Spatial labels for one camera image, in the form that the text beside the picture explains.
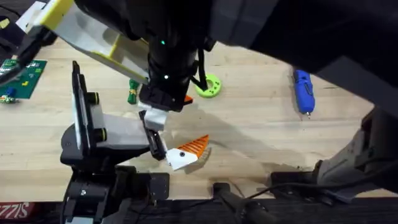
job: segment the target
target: green ring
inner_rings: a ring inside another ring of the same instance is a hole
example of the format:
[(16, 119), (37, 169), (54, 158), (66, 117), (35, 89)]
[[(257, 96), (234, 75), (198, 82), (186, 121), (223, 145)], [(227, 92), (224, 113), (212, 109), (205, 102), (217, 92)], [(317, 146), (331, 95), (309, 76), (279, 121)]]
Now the green ring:
[(199, 96), (204, 98), (212, 98), (218, 95), (221, 91), (221, 81), (213, 74), (206, 74), (206, 81), (212, 84), (212, 87), (206, 91), (201, 90), (196, 86), (197, 93)]

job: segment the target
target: wire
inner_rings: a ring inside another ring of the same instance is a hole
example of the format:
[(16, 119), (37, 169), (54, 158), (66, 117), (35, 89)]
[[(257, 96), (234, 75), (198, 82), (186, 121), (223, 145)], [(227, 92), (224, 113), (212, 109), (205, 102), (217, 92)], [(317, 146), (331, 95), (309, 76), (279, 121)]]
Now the wire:
[(21, 15), (19, 14), (19, 12), (15, 11), (15, 10), (13, 10), (13, 9), (10, 9), (10, 8), (8, 8), (8, 7), (6, 7), (6, 6), (2, 6), (2, 5), (0, 5), (0, 8), (3, 8), (3, 9), (5, 9), (5, 10), (9, 11), (9, 12), (14, 13), (14, 14), (17, 15), (18, 17), (21, 17)]
[(382, 169), (379, 169), (378, 171), (374, 172), (373, 174), (364, 177), (362, 179), (350, 182), (350, 183), (346, 183), (346, 184), (330, 184), (330, 185), (317, 185), (317, 184), (301, 184), (301, 183), (284, 183), (284, 184), (275, 184), (272, 187), (269, 187), (267, 189), (264, 189), (256, 194), (253, 194), (251, 196), (248, 196), (246, 199), (252, 199), (255, 198), (257, 196), (260, 196), (270, 190), (274, 190), (274, 189), (278, 189), (278, 188), (282, 188), (282, 187), (303, 187), (303, 188), (308, 188), (308, 189), (317, 189), (317, 190), (339, 190), (339, 189), (345, 189), (345, 188), (349, 188), (349, 187), (355, 187), (358, 186), (360, 184), (365, 184), (367, 182), (369, 182), (370, 180), (373, 180), (375, 177), (390, 171), (393, 168), (398, 167), (398, 160), (384, 166)]
[(131, 210), (131, 211), (134, 212), (134, 213), (137, 213), (137, 214), (141, 214), (141, 215), (165, 215), (165, 214), (170, 214), (170, 213), (180, 213), (180, 212), (188, 210), (190, 208), (194, 208), (194, 207), (197, 207), (197, 206), (200, 206), (200, 205), (211, 203), (214, 200), (215, 200), (215, 198), (210, 199), (210, 200), (205, 200), (203, 202), (193, 203), (193, 204), (191, 204), (191, 205), (189, 205), (187, 207), (181, 208), (179, 210), (170, 210), (170, 211), (166, 211), (166, 212), (144, 213), (144, 212), (138, 212), (136, 210)]

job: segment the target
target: blue pen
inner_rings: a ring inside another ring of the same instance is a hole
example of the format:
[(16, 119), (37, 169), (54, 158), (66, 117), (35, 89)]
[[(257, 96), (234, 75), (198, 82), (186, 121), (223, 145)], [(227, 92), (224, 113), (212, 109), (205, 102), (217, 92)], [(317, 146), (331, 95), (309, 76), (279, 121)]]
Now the blue pen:
[(310, 74), (303, 70), (294, 69), (293, 78), (298, 110), (300, 113), (308, 115), (310, 119), (315, 107)]

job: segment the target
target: wooden table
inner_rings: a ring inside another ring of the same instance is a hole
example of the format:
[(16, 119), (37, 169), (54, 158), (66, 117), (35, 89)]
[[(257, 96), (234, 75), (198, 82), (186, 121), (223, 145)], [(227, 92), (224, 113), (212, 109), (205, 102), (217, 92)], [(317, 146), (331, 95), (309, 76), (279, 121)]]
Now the wooden table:
[[(59, 39), (37, 58), (49, 62), (32, 98), (0, 105), (0, 202), (62, 199), (71, 174), (60, 163), (60, 139), (72, 123), (72, 60), (80, 64), (89, 91), (99, 92), (105, 113), (137, 119), (137, 107), (127, 103), (127, 77)], [(372, 108), (313, 76), (317, 105), (308, 120), (297, 112), (287, 64), (222, 44), (205, 60), (206, 71), (223, 82), (220, 95), (200, 98), (191, 85), (194, 104), (171, 113), (164, 133), (169, 147), (209, 134), (205, 158), (176, 172), (149, 153), (125, 162), (140, 172), (169, 172), (170, 198), (209, 197), (216, 181), (248, 196), (264, 188), (272, 171), (312, 169), (351, 140)]]

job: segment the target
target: green circuit board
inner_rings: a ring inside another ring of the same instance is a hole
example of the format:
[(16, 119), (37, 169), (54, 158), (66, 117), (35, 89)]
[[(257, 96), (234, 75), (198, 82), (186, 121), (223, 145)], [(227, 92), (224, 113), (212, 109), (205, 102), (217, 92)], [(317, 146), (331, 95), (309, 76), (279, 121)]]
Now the green circuit board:
[[(5, 60), (0, 67), (0, 75), (12, 69), (15, 64), (16, 60), (14, 59)], [(14, 98), (29, 99), (46, 64), (47, 61), (44, 60), (33, 60), (23, 71), (21, 71), (15, 80), (0, 87), (0, 96), (5, 95), (9, 87), (13, 87), (16, 89)]]

